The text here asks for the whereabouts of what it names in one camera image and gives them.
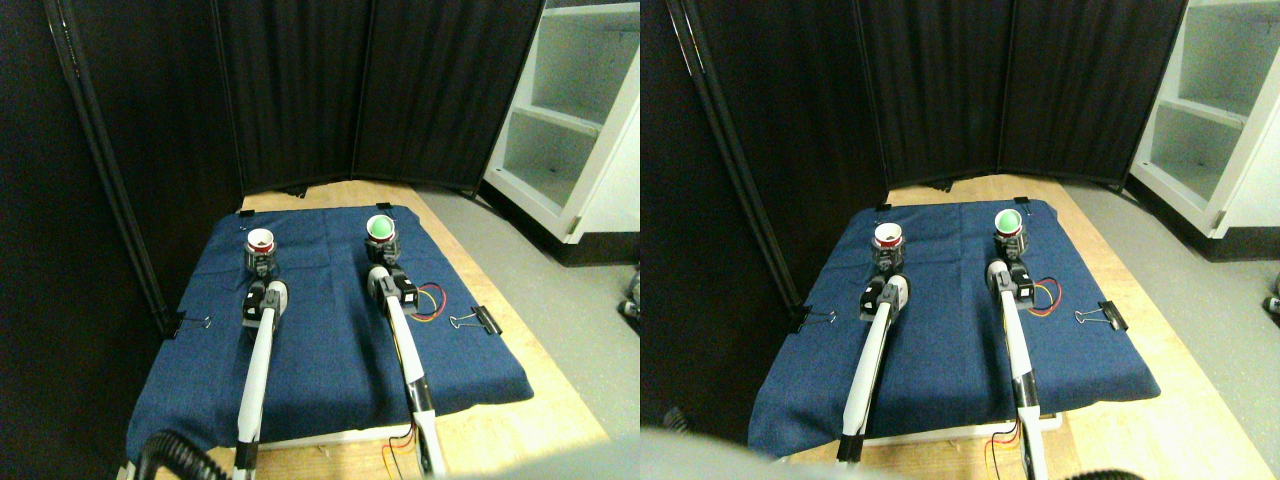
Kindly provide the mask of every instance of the wooden table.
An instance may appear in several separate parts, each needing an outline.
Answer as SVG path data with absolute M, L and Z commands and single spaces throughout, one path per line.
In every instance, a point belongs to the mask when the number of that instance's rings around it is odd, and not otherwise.
M 480 305 L 489 307 L 494 317 L 500 319 L 502 338 L 511 348 L 511 353 L 524 365 L 529 384 L 534 388 L 531 399 L 498 406 L 475 406 L 438 420 L 440 444 L 449 474 L 495 472 L 530 458 L 607 440 L 604 429 L 543 349 L 541 343 L 534 338 L 525 321 L 412 188 L 365 180 L 339 182 L 311 187 L 306 198 L 275 192 L 252 195 L 244 198 L 243 209 L 306 210 L 378 202 L 402 205 L 417 214 L 422 228 L 440 246 L 440 251 L 471 289 L 471 294 Z M 257 475 L 260 479 L 380 479 L 387 476 L 381 456 L 383 444 L 384 440 L 374 440 L 264 449 L 259 452 Z M 210 454 L 230 472 L 236 457 L 233 449 L 215 448 Z M 415 466 L 417 462 L 412 456 L 401 454 L 399 463 L 406 477 L 417 475 Z
M 956 182 L 950 193 L 927 187 L 895 189 L 888 202 L 928 205 L 1018 196 L 1043 200 L 1057 209 L 1059 221 L 1102 293 L 1124 312 L 1129 338 L 1162 390 L 1152 399 L 1103 402 L 1066 412 L 1062 428 L 1044 434 L 1051 476 L 1121 468 L 1146 479 L 1274 479 L 1169 321 L 1057 182 L 992 175 Z M 873 447 L 864 451 L 863 462 L 911 477 L 987 479 L 991 453 L 983 451 L 984 443 L 972 439 Z M 791 460 L 832 462 L 836 445 L 833 442 L 813 448 Z M 997 449 L 996 456 L 1002 477 L 1023 477 L 1020 451 Z

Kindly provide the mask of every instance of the white cabinet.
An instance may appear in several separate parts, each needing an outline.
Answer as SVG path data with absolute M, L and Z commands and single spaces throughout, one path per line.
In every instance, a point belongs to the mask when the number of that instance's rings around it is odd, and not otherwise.
M 485 170 L 563 243 L 640 230 L 639 5 L 543 12 Z
M 1190 1 L 1130 173 L 1219 239 L 1280 227 L 1280 1 Z

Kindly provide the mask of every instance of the blue fabric mat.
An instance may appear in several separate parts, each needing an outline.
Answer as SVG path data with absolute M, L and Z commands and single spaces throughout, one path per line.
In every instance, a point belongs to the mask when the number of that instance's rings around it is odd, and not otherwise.
M 408 422 L 403 375 L 390 326 L 365 293 L 365 221 L 372 206 L 259 212 L 247 229 L 266 228 L 276 238 L 280 279 L 289 305 L 275 330 L 264 403 L 262 442 Z M 531 398 L 520 362 L 498 335 L 449 325 L 449 315 L 476 305 L 417 215 L 396 206 L 401 264 L 417 283 L 435 282 L 448 293 L 444 312 L 430 323 L 410 319 L 426 370 L 436 415 L 479 403 Z M 253 337 L 239 323 L 248 289 L 243 266 L 246 230 L 230 215 L 209 238 L 179 310 L 212 319 L 209 329 L 166 340 L 129 422 L 127 454 L 137 462 L 155 431 L 182 433 L 202 449 L 236 444 L 236 417 Z M 433 294 L 439 297 L 434 289 Z M 424 311 L 431 303 L 424 298 Z M 503 319 L 495 319 L 502 325 Z M 187 326 L 198 326 L 188 323 Z
M 1027 210 L 1011 200 L 864 210 L 849 223 L 809 293 L 814 312 L 835 310 L 838 320 L 788 335 L 755 399 L 750 447 L 787 456 L 840 438 L 849 384 L 870 325 L 856 320 L 856 302 L 874 273 L 870 239 L 877 220 L 902 225 L 911 292 L 890 328 L 868 438 L 1012 420 L 1005 332 L 984 279 L 987 262 L 996 257 L 992 221 L 1009 207 L 1023 212 L 1032 278 L 1053 276 L 1065 291 L 1048 317 L 1021 312 L 1042 411 L 1158 396 L 1160 387 L 1124 330 L 1073 317 L 1074 310 L 1094 310 L 1106 298 L 1048 204 L 1032 201 Z M 1125 306 L 1117 307 L 1124 314 Z

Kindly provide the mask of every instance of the black curtain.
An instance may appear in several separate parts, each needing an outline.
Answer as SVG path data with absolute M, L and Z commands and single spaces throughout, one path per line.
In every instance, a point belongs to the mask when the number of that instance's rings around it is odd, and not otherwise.
M 212 8 L 72 0 L 65 9 L 146 256 L 177 308 L 210 229 L 242 200 Z
M 370 1 L 216 5 L 244 193 L 348 178 Z
M 51 27 L 0 4 L 0 477 L 104 479 L 159 337 Z
M 1000 170 L 1121 183 L 1185 6 L 1019 0 Z
M 755 392 L 785 338 L 787 305 L 739 201 L 666 3 L 641 4 L 640 17 L 641 422 L 660 425 L 678 408 L 694 431 L 745 443 Z
M 662 186 L 641 195 L 641 421 L 678 408 L 745 443 L 845 223 L 886 196 L 855 13 L 673 0 L 641 23 L 641 175 Z
M 376 3 L 356 177 L 474 189 L 541 1 Z
M 803 302 L 849 218 L 888 195 L 856 12 L 836 0 L 685 4 L 785 288 Z
M 858 4 L 888 184 L 993 172 L 1011 0 Z

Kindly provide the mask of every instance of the black hose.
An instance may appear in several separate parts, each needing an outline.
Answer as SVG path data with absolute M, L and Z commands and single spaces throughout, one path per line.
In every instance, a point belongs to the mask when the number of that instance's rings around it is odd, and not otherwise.
M 229 480 L 227 472 L 175 431 L 161 430 L 142 445 L 137 480 L 152 480 L 160 467 L 169 468 L 182 480 Z
M 1080 474 L 1069 480 L 1142 480 L 1142 477 L 1124 470 L 1100 470 Z

